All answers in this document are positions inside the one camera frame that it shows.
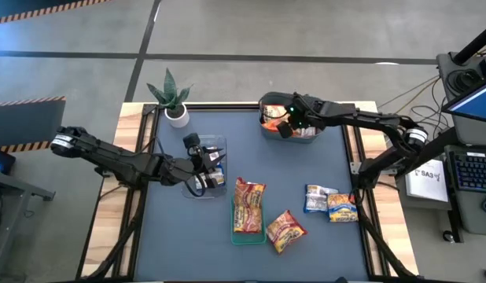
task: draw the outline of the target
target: black keyboard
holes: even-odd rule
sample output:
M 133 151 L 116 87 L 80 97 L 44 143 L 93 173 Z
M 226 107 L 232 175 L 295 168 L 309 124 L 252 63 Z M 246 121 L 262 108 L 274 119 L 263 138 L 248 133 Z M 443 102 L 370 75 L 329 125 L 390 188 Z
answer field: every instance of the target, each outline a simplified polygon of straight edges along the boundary
M 447 153 L 449 168 L 459 190 L 486 193 L 486 150 L 456 148 Z

